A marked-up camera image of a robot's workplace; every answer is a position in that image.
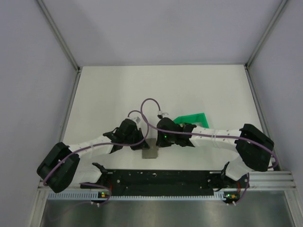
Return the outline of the green plastic bin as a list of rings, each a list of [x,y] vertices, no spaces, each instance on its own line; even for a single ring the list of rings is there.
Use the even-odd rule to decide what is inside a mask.
[[[191,114],[191,115],[184,115],[179,116],[176,119],[173,120],[176,124],[195,124],[197,126],[201,126],[204,128],[209,128],[206,116],[204,113],[197,113],[197,114]]]

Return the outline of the grey card holder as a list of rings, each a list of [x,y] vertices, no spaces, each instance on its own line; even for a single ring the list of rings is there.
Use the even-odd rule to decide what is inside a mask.
[[[149,138],[146,140],[149,148],[142,150],[142,159],[156,159],[158,157],[159,148],[156,145],[156,141],[156,138]]]

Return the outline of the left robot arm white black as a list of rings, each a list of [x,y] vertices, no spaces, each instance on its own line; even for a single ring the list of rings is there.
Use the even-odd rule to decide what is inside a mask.
[[[93,183],[100,188],[107,183],[106,170],[94,159],[123,147],[131,150],[150,147],[135,119],[124,119],[119,127],[93,140],[73,145],[55,144],[37,168],[37,174],[54,193],[81,183]]]

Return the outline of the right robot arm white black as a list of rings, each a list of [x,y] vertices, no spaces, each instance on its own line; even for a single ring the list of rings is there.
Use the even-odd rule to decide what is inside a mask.
[[[164,117],[156,128],[156,145],[160,148],[212,147],[237,153],[238,157],[228,161],[221,171],[221,182],[226,187],[234,186],[252,171],[266,172],[270,168],[274,142],[252,124],[246,123],[238,130],[214,130],[190,123],[177,124]]]

